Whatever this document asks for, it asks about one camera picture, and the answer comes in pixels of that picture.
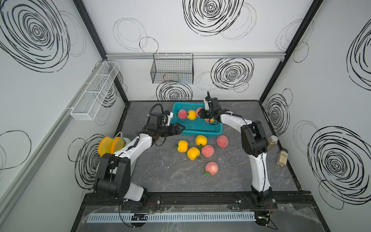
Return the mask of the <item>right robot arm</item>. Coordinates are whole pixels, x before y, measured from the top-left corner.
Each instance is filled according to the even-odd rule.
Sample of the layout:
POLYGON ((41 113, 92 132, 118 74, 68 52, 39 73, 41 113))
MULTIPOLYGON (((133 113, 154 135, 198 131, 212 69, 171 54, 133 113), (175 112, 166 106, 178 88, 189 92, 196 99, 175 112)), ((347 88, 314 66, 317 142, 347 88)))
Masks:
POLYGON ((207 96, 205 108, 199 112, 202 119, 214 119, 240 132, 244 152, 249 156, 252 170, 251 201, 254 207, 263 208, 272 199, 272 188, 268 179, 267 151, 268 137, 262 123, 251 121, 221 108, 217 98, 207 96))

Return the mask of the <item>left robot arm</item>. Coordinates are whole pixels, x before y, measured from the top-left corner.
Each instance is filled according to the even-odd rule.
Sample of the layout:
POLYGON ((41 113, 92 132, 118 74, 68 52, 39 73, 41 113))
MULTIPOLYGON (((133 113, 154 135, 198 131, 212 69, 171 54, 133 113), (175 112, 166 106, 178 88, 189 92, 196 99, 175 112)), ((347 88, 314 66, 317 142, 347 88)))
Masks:
POLYGON ((170 123, 173 114, 150 113, 143 129, 127 146, 114 153, 106 153, 97 168, 93 190, 118 200, 144 201, 146 189, 131 181, 131 166, 137 158, 159 138, 179 135, 186 128, 180 123, 170 123))

